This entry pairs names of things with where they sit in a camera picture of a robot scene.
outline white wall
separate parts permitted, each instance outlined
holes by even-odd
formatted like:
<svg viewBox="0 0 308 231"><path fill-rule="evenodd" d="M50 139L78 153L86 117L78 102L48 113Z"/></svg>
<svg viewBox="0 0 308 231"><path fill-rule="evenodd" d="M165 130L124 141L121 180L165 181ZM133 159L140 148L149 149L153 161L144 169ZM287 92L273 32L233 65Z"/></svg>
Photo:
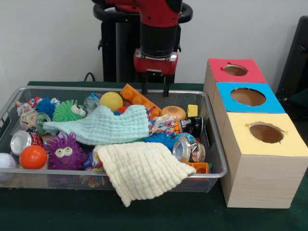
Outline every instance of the white wall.
<svg viewBox="0 0 308 231"><path fill-rule="evenodd" d="M276 90L307 0L185 0L177 82L203 83L207 58L253 58ZM0 1L1 95L30 80L102 79L100 22L90 0Z"/></svg>

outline baseball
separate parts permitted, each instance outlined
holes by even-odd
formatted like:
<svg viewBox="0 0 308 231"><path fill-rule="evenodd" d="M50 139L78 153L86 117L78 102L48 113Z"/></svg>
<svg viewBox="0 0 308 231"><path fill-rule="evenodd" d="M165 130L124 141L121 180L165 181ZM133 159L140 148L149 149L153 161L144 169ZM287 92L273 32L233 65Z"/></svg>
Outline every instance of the baseball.
<svg viewBox="0 0 308 231"><path fill-rule="evenodd" d="M0 153L0 168L16 168L17 164L14 158L7 153ZM0 172L0 182L7 181L14 176L13 173Z"/></svg>

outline green tablecloth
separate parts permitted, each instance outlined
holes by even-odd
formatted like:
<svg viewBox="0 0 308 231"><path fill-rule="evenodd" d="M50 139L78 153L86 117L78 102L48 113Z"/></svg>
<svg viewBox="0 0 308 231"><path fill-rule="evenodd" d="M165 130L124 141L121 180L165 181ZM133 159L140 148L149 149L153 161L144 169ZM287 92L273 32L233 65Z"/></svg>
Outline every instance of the green tablecloth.
<svg viewBox="0 0 308 231"><path fill-rule="evenodd" d="M121 83L30 82L30 85L121 88ZM151 88L162 89L154 84ZM202 90L202 84L170 89ZM308 229L308 178L290 209L227 208L220 182L207 194L168 192L122 205L115 191L0 189L0 230L280 230Z"/></svg>

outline blue fuzzy toy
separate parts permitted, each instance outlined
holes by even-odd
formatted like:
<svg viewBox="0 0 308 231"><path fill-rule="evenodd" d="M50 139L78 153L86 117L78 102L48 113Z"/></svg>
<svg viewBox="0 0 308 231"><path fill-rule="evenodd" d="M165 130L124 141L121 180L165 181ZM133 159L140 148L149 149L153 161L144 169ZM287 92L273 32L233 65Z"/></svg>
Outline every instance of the blue fuzzy toy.
<svg viewBox="0 0 308 231"><path fill-rule="evenodd" d="M152 136L144 139L144 142L162 143L171 152L176 141L176 139L171 138L171 136L167 136L165 133L154 133Z"/></svg>
<svg viewBox="0 0 308 231"><path fill-rule="evenodd" d="M51 99L49 97L43 98L36 106L36 110L38 112L46 113L50 118L56 109L57 103L51 103Z"/></svg>

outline metal mesh basket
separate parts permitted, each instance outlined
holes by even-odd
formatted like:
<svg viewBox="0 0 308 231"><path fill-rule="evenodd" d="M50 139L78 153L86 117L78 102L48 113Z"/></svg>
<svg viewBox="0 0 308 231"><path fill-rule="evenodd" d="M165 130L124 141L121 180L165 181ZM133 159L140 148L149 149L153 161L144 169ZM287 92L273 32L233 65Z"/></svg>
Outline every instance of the metal mesh basket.
<svg viewBox="0 0 308 231"><path fill-rule="evenodd" d="M120 90L66 87L24 87L17 89L0 112L0 152L11 153L11 138L16 131L21 129L15 101L28 102L31 98L40 96L56 97L60 101L76 99L80 104L83 104L85 98L92 92L104 94L108 91L120 92ZM201 142L206 151L205 161L213 164L211 173L190 175L172 191L209 192L218 178L226 174L227 164L208 96L200 91L171 90L169 97L163 98L161 90L149 90L146 97L161 108L176 105L187 110L189 104L198 105L198 115L206 121ZM6 188L114 190L105 172L0 168L1 174L13 175L10 180L0 182L0 187Z"/></svg>

